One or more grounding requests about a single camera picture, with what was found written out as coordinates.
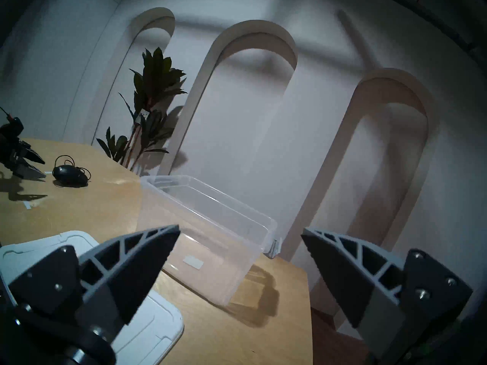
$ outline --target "computer mouse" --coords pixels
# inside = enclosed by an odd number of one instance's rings
[[[69,187],[85,187],[88,185],[88,177],[85,173],[70,164],[54,167],[53,176],[57,181]]]

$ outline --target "wooden table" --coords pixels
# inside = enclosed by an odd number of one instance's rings
[[[140,209],[139,177],[84,144],[26,139],[50,171],[69,154],[92,173],[88,187],[61,188],[12,177],[0,164],[0,241],[22,243],[69,230],[98,242],[135,231]],[[29,201],[27,209],[23,201]],[[312,364],[313,344],[306,273],[261,256],[225,309],[210,305],[161,272],[153,287],[183,315],[185,330],[166,364]]]

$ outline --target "white tape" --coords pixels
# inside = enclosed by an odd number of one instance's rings
[[[190,265],[193,268],[196,268],[197,270],[199,270],[204,264],[204,261],[195,258],[193,255],[186,256],[183,259],[183,262],[185,262],[186,264]]]

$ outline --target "clear plastic container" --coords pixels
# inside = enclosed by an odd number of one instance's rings
[[[248,205],[184,175],[141,178],[137,230],[179,224],[164,271],[225,306],[257,257],[270,248],[277,223]]]

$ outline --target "arched alcove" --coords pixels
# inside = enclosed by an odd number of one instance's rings
[[[154,7],[144,11],[130,20],[118,39],[113,39],[112,34],[104,31],[79,83],[63,140],[86,144],[94,141],[103,108],[130,46],[141,31],[151,28],[162,29],[172,36],[174,32],[172,11],[164,7]]]
[[[161,162],[159,175],[167,175],[171,171],[206,85],[217,65],[238,51],[252,48],[275,52],[293,69],[296,68],[298,61],[296,45],[290,34],[281,26],[269,21],[255,20],[237,23],[224,30],[210,47],[191,87],[168,145],[169,154],[166,154]]]
[[[119,93],[133,109],[133,72],[130,69],[142,73],[144,69],[142,53],[146,49],[154,52],[157,47],[164,52],[170,39],[170,34],[166,30],[159,28],[157,23],[154,22],[151,22],[150,26],[145,27],[135,37],[105,101],[98,127],[96,128],[95,138],[105,141],[105,133],[108,127],[110,127],[111,134],[115,135],[116,138],[121,135],[127,138],[130,137],[133,120]],[[100,147],[96,140],[92,142],[92,145],[97,148]]]
[[[194,176],[231,196],[248,195],[243,181],[279,116],[293,73],[286,60],[268,50],[245,49],[219,62],[171,174]]]
[[[433,99],[413,76],[382,69],[357,86],[283,244],[282,256],[307,270],[317,308],[334,314],[337,307],[318,282],[302,229],[321,225],[391,250],[421,191],[437,127]]]

